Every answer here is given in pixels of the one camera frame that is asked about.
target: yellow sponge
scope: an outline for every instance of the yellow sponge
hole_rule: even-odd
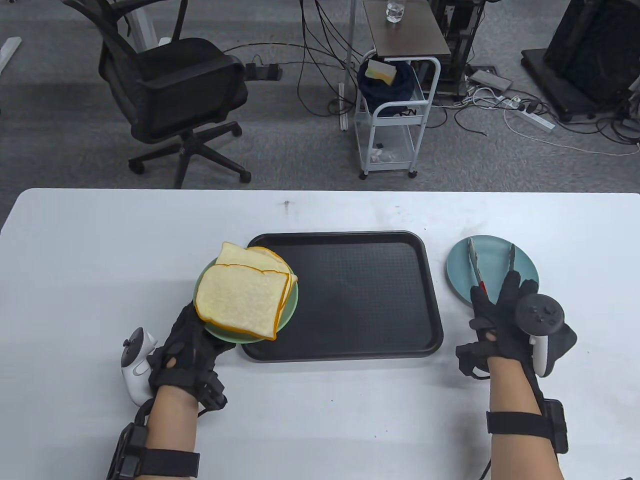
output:
[[[396,68],[393,65],[389,65],[388,63],[369,60],[367,71],[364,72],[364,76],[382,80],[384,83],[390,86],[396,78]]]

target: teal plate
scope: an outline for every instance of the teal plate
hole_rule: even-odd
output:
[[[198,292],[198,286],[200,286],[200,281],[202,280],[202,276],[209,269],[209,267],[216,264],[217,258],[213,259],[209,265],[207,265],[200,276],[198,277],[198,281],[196,282],[196,287],[193,289],[193,303],[196,301],[196,293]],[[284,307],[284,311],[282,312],[282,317],[280,318],[280,324],[278,325],[278,331],[282,330],[291,317],[293,316],[293,312],[296,311],[296,307],[298,306],[298,284],[293,286],[293,290],[291,291],[291,295],[289,295],[289,300]],[[228,330],[224,330],[218,326],[215,326],[211,323],[205,323],[204,327],[211,335],[219,338],[220,340],[224,340],[225,342],[231,343],[239,343],[239,344],[247,344],[247,343],[256,343],[262,341],[262,339],[257,339],[253,335],[248,335],[246,333],[236,333],[230,332]]]
[[[498,300],[504,276],[509,271],[511,242],[491,235],[474,235],[478,268],[486,285],[489,299]],[[529,256],[516,246],[514,269],[520,272],[522,281],[540,282],[538,270]],[[458,296],[471,305],[470,290],[477,285],[474,269],[469,260],[468,238],[456,243],[447,257],[447,278]]]

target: chair base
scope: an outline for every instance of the chair base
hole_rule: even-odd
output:
[[[187,174],[187,168],[191,157],[194,155],[200,155],[201,157],[205,157],[206,159],[211,160],[218,165],[222,165],[233,172],[239,173],[240,181],[242,183],[249,183],[251,181],[251,172],[245,170],[244,167],[205,145],[208,141],[228,132],[231,132],[234,137],[239,137],[242,135],[242,128],[240,128],[238,122],[229,122],[227,124],[217,125],[216,127],[203,130],[202,132],[193,132],[190,130],[180,134],[179,142],[130,159],[129,169],[136,175],[142,175],[145,173],[144,162],[179,153],[179,162],[175,171],[175,178],[173,179],[173,188],[180,189],[182,188],[184,176]]]

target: black glove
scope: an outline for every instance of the black glove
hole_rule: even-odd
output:
[[[476,331],[478,341],[456,347],[460,369],[465,375],[478,378],[473,373],[474,368],[488,372],[487,358],[491,356],[518,360],[525,372],[528,370],[533,373],[533,348],[529,344],[529,335],[516,325],[515,308],[519,299],[534,293],[538,293],[538,284],[533,280],[525,280],[520,285],[520,274],[516,271],[507,273],[496,304],[489,300],[480,287],[471,287],[471,302],[476,318],[469,322],[469,326]],[[496,341],[488,340],[487,333],[494,334]]]
[[[173,385],[193,395],[204,410],[220,410],[227,404],[224,386],[213,371],[216,359],[236,344],[217,339],[204,329],[193,302],[182,309],[171,328],[164,346],[157,348],[147,360],[151,365],[149,385],[155,395],[162,385]],[[175,365],[167,363],[175,359]]]

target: glass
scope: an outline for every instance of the glass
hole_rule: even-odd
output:
[[[404,15],[405,0],[388,0],[387,2],[387,21],[398,23]]]

